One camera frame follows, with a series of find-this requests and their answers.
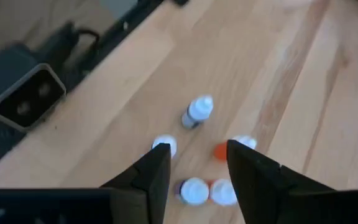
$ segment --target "wood grain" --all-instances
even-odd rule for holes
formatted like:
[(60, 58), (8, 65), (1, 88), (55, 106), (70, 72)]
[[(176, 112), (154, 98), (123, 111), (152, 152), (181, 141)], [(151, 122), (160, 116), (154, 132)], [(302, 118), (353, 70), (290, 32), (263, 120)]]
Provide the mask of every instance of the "wood grain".
[[(183, 129), (205, 93), (211, 119)], [(171, 186), (228, 178), (213, 147), (251, 134), (272, 159), (358, 188), (358, 1), (163, 3), (0, 162), (0, 187), (97, 187), (164, 133), (178, 141)], [(244, 220), (237, 206), (192, 208), (170, 194), (165, 223)]]

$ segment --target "white bottle cap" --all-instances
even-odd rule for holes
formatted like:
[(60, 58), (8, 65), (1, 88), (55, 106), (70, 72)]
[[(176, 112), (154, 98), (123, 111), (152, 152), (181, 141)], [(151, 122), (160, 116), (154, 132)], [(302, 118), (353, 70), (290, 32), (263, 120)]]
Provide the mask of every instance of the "white bottle cap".
[(235, 136), (234, 138), (232, 138), (233, 140), (236, 140), (237, 142), (248, 146), (251, 149), (255, 149), (256, 145), (258, 145), (258, 142), (251, 138), (250, 136)]
[(208, 200), (209, 188), (205, 181), (193, 177), (183, 183), (180, 195), (189, 205), (202, 205)]
[(211, 186), (211, 199), (218, 205), (228, 206), (237, 203), (236, 193), (230, 180), (219, 179)]
[(211, 95), (201, 96), (191, 102), (189, 107), (190, 116), (197, 120), (202, 121), (209, 118), (214, 108), (214, 102)]
[(177, 153), (177, 140), (175, 137), (169, 134), (157, 136), (153, 142), (152, 149), (154, 149), (160, 143), (171, 145), (171, 158), (173, 158), (173, 156)]

